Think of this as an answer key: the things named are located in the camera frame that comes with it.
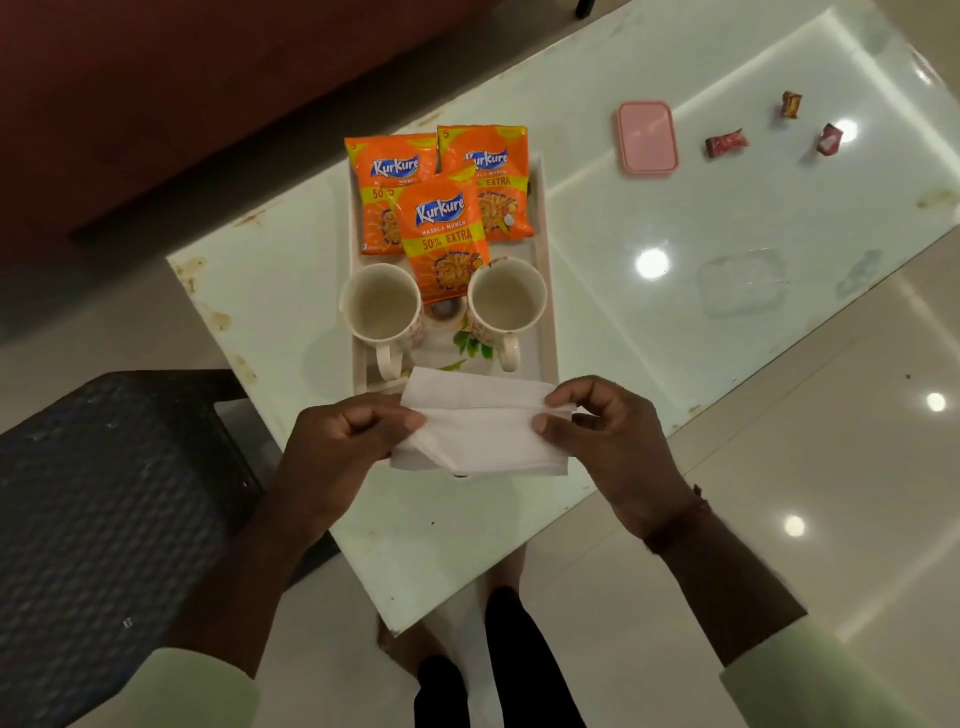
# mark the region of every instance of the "wrapped candy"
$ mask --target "wrapped candy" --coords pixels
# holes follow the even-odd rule
[[[784,119],[796,119],[797,112],[800,110],[800,100],[803,98],[799,93],[793,91],[783,92],[783,106],[780,107],[780,116]]]
[[[741,149],[748,146],[750,146],[750,144],[747,141],[747,137],[743,135],[743,130],[738,129],[735,132],[709,138],[707,140],[707,156],[711,159],[722,157],[733,149]]]
[[[832,124],[824,127],[824,132],[820,135],[820,141],[817,142],[817,151],[824,157],[832,157],[840,150],[840,137],[843,131],[837,129]]]

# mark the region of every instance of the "pink box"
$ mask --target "pink box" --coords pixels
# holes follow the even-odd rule
[[[680,165],[673,114],[663,101],[627,101],[616,114],[624,168],[634,175],[673,172]]]

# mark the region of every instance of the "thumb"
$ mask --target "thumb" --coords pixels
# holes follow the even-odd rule
[[[378,460],[423,427],[424,423],[426,417],[412,409],[384,415],[376,425],[360,435],[358,444],[373,460]]]
[[[580,456],[593,434],[590,430],[556,415],[539,414],[533,419],[531,426],[548,443],[574,457]]]

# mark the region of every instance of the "orange snack packet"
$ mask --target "orange snack packet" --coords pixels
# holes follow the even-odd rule
[[[424,303],[465,296],[473,271],[490,262],[475,179],[471,165],[398,189],[391,198]]]
[[[400,230],[390,207],[394,190],[437,174],[434,133],[344,139],[363,203],[363,255],[402,255]]]
[[[440,166],[456,172],[477,167],[483,229],[490,242],[534,234],[527,218],[530,152],[526,127],[438,127]]]

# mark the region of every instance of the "white mug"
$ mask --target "white mug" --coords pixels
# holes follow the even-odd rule
[[[516,335],[534,326],[546,309],[546,283],[518,257],[498,257],[474,271],[467,289],[470,333],[496,349],[504,372],[520,368]]]
[[[400,377],[403,352],[423,336],[423,300],[413,276],[390,263],[374,263],[347,280],[340,310],[360,341],[376,349],[384,381]]]

